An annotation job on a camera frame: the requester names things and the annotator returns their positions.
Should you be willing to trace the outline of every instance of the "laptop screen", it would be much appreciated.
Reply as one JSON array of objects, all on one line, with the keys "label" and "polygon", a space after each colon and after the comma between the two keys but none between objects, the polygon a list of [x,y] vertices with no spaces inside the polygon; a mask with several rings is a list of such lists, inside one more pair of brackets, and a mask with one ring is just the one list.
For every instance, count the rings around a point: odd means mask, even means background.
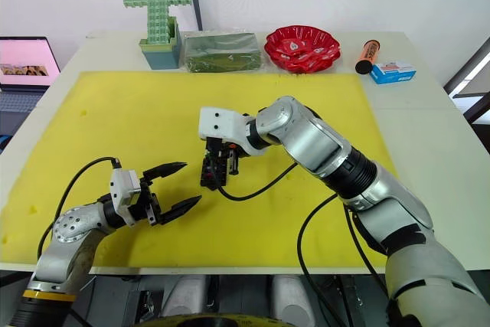
[{"label": "laptop screen", "polygon": [[0,83],[49,87],[60,70],[46,38],[0,38]]}]

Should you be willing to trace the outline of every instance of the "yellow mat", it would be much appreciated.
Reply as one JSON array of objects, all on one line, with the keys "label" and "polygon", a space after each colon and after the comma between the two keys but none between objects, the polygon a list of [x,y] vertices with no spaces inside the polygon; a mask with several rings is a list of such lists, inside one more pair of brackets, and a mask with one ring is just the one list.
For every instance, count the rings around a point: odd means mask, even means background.
[{"label": "yellow mat", "polygon": [[[0,261],[35,263],[39,238],[69,180],[89,161],[117,156],[123,168],[143,170],[183,161],[177,174],[154,181],[161,206],[202,194],[184,217],[165,226],[140,221],[107,237],[96,266],[297,267],[296,236],[308,213],[332,192],[300,167],[264,194],[232,202],[199,185],[204,142],[199,109],[219,106],[254,115],[292,95],[313,108],[367,157],[394,167],[355,75],[179,74],[89,72],[69,92],[35,146],[0,217]],[[292,160],[282,147],[240,160],[226,189],[246,195]],[[64,210],[109,191],[110,165],[82,175]],[[339,200],[321,210],[303,238],[310,267],[362,267]],[[367,250],[376,266],[384,258]]]}]

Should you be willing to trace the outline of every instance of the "white table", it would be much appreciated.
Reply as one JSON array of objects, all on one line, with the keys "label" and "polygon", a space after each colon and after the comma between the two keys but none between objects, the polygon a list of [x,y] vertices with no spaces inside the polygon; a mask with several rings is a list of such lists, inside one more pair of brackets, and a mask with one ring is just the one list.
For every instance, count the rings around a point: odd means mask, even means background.
[{"label": "white table", "polygon": [[[257,34],[265,44],[266,34]],[[490,156],[413,45],[401,32],[334,33],[342,56],[324,73],[354,73],[364,42],[381,43],[380,62],[405,60],[417,70],[404,83],[378,86],[361,77],[364,91],[403,183],[425,203],[436,236],[467,270],[490,269]],[[138,42],[139,32],[94,32],[63,69],[53,86],[0,155],[0,209],[31,150],[67,92],[86,70],[149,70]],[[284,73],[266,62],[264,68]],[[1,264],[2,269],[33,267]],[[108,269],[98,273],[298,273],[298,269]],[[366,273],[365,268],[313,269],[315,273]]]}]

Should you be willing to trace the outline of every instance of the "yellow ring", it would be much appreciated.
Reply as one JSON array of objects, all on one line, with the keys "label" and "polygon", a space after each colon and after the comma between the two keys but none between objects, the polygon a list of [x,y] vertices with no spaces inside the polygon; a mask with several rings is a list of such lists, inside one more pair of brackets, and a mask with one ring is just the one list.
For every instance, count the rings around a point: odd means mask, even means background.
[{"label": "yellow ring", "polygon": [[62,294],[62,293],[48,293],[45,291],[34,291],[34,290],[25,290],[24,298],[32,298],[32,299],[44,299],[44,300],[56,300],[59,302],[74,302],[77,298],[76,295],[70,294]]}]

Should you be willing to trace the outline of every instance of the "laptop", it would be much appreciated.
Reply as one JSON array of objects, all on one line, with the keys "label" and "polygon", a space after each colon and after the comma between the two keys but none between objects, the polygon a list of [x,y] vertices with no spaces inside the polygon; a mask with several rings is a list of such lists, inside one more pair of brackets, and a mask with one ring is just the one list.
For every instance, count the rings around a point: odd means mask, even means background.
[{"label": "laptop", "polygon": [[60,74],[45,37],[0,37],[0,136],[13,136]]}]

